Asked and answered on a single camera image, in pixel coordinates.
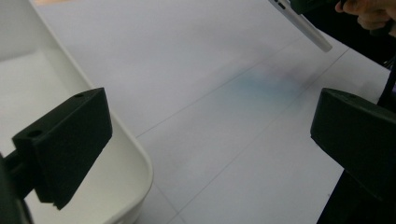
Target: white surface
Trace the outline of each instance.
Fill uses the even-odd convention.
[[[310,139],[320,89],[374,102],[388,77],[264,0],[38,9],[153,159],[139,224],[316,223],[342,172]]]
[[[64,54],[28,1],[0,3],[0,148],[55,106],[92,86]],[[112,115],[113,136],[71,202],[59,212],[26,197],[35,223],[115,223],[135,220],[152,183],[144,149]]]

